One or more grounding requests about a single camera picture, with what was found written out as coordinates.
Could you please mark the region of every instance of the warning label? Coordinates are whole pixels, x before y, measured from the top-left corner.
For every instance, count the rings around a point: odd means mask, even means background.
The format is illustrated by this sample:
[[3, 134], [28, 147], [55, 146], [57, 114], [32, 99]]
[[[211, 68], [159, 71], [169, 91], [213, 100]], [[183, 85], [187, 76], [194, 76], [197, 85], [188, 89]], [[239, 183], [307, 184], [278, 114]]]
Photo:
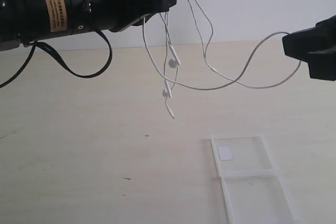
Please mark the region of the warning label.
[[50, 17], [50, 31], [65, 31], [68, 28], [67, 11], [64, 0], [46, 0]]

